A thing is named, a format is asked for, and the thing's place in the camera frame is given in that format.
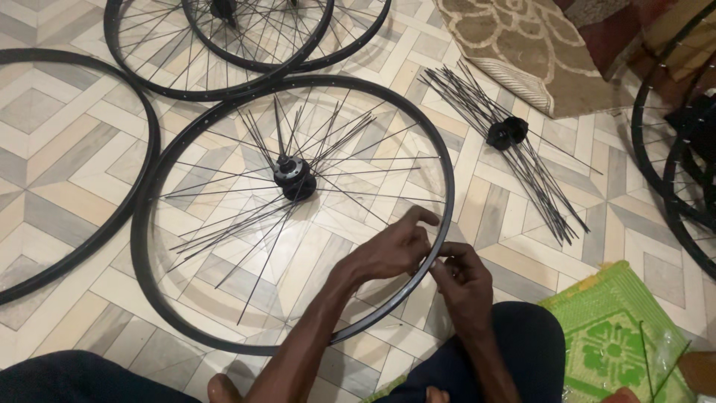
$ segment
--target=green mat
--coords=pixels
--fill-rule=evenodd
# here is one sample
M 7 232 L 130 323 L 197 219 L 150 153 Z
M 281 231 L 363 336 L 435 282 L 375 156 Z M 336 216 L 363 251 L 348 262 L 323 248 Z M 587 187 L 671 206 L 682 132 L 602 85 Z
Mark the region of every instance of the green mat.
M 557 317 L 566 339 L 565 402 L 599 402 L 629 387 L 642 403 L 651 401 L 639 322 L 652 387 L 666 379 L 687 340 L 644 283 L 621 261 L 539 303 Z M 656 402 L 694 402 L 676 369 Z

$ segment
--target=red fabric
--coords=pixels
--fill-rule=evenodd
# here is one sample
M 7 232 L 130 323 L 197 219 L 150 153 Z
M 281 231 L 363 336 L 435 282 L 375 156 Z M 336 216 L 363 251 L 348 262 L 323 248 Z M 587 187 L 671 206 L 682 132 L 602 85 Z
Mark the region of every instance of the red fabric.
M 631 0 L 630 5 L 600 22 L 579 27 L 594 65 L 603 75 L 637 34 L 656 21 L 677 0 Z M 575 0 L 554 0 L 566 11 Z

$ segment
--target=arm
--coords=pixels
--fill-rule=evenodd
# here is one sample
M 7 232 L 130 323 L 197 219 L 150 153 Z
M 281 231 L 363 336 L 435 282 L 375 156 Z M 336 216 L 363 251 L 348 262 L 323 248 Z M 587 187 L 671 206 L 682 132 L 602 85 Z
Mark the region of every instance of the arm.
M 256 378 L 245 403 L 308 399 L 324 349 L 353 292 L 368 280 L 415 270 L 430 251 L 427 232 L 417 226 L 419 221 L 436 225 L 438 218 L 422 207 L 413 207 L 336 264 L 278 353 Z
M 519 403 L 512 376 L 505 366 L 492 329 L 492 275 L 471 245 L 445 242 L 430 273 L 445 297 L 455 332 L 475 368 L 485 400 L 490 403 Z

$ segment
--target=brown rug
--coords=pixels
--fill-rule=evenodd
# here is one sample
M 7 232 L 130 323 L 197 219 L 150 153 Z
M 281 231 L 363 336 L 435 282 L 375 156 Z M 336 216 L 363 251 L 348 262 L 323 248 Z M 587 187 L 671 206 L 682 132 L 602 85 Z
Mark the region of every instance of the brown rug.
M 503 87 L 552 118 L 630 106 L 605 82 L 584 40 L 552 0 L 434 0 L 460 51 Z

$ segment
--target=spoked wheel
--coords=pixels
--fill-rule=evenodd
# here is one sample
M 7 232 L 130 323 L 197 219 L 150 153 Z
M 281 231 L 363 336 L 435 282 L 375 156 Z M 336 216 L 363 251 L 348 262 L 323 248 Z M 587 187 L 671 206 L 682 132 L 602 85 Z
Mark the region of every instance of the spoked wheel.
M 240 354 L 273 354 L 333 265 L 419 204 L 441 217 L 430 255 L 412 277 L 364 284 L 332 343 L 387 315 L 427 272 L 453 210 L 435 127 L 352 77 L 290 77 L 220 103 L 150 177 L 132 221 L 142 291 L 181 333 Z
M 212 52 L 212 49 L 224 52 L 258 49 L 251 47 L 250 39 L 259 37 L 265 42 L 274 41 L 274 37 L 263 35 L 259 24 L 237 26 L 241 30 L 237 32 L 230 19 L 204 18 L 212 13 L 228 13 L 231 7 L 236 7 L 230 1 L 233 0 L 187 5 L 191 15 L 200 20 L 197 28 L 211 38 L 206 42 L 211 44 L 210 49 L 197 37 L 198 30 L 189 24 L 181 0 L 109 0 L 105 8 L 107 46 L 129 75 L 156 93 L 189 101 L 223 100 L 280 80 L 294 71 L 328 29 L 334 0 L 326 0 L 322 8 L 313 10 L 314 23 L 303 29 L 305 35 L 298 47 L 286 49 L 280 62 L 258 73 Z
M 653 89 L 655 85 L 658 85 L 656 83 L 657 76 L 659 71 L 665 67 L 664 61 L 669 58 L 676 48 L 684 46 L 682 41 L 690 32 L 697 28 L 714 29 L 713 24 L 703 21 L 714 10 L 716 10 L 716 1 L 710 3 L 694 16 L 664 47 L 657 58 L 657 62 L 654 63 L 653 68 L 644 79 L 634 101 L 632 111 L 632 145 L 637 166 L 644 178 L 662 197 L 672 193 L 677 195 L 670 202 L 669 208 L 677 209 L 680 214 L 711 230 L 716 229 L 716 216 L 704 214 L 701 209 L 694 206 L 690 196 L 678 197 L 682 192 L 686 194 L 694 191 L 695 189 L 690 188 L 697 187 L 695 185 L 698 181 L 705 180 L 702 177 L 702 175 L 707 174 L 703 158 L 698 154 L 692 154 L 691 148 L 684 148 L 684 154 L 679 158 L 675 158 L 674 161 L 680 165 L 676 174 L 684 173 L 685 176 L 688 176 L 688 180 L 677 180 L 677 185 L 679 186 L 674 188 L 673 183 L 664 182 L 662 177 L 664 176 L 667 156 L 672 150 L 677 137 L 683 137 L 692 120 L 702 118 L 700 112 L 695 111 L 695 108 L 698 102 L 702 102 L 700 97 L 703 97 L 703 95 L 700 94 L 705 89 L 701 86 L 704 78 L 713 73 L 714 62 L 716 61 L 714 55 L 694 73 L 689 85 L 683 92 L 679 105 L 669 105 L 663 102 Z
M 664 166 L 663 179 L 667 187 L 664 203 L 669 228 L 696 263 L 716 280 L 716 234 L 713 228 L 700 223 L 716 217 L 716 160 L 709 152 L 716 144 L 713 137 L 715 122 L 716 107 L 710 106 L 676 137 Z M 695 213 L 681 214 L 682 203 L 689 204 Z
M 21 62 L 31 64 L 4 66 Z M 0 100 L 0 248 L 15 254 L 0 262 L 0 305 L 10 303 L 3 323 L 16 330 L 129 219 L 160 138 L 142 89 L 107 63 L 59 50 L 5 49 L 0 67 L 17 67 L 6 75 L 14 77 L 4 87 L 10 97 Z M 104 97 L 100 115 L 78 109 L 74 100 L 88 92 Z M 130 133 L 95 117 L 110 115 Z
M 262 73 L 275 70 L 301 49 L 328 7 L 326 0 L 182 2 L 196 36 L 209 49 L 236 66 Z M 390 4 L 391 0 L 337 0 L 326 34 L 294 72 L 328 67 L 360 50 L 378 33 Z M 219 35 L 215 27 L 221 27 Z M 226 35 L 234 41 L 230 47 L 225 45 Z

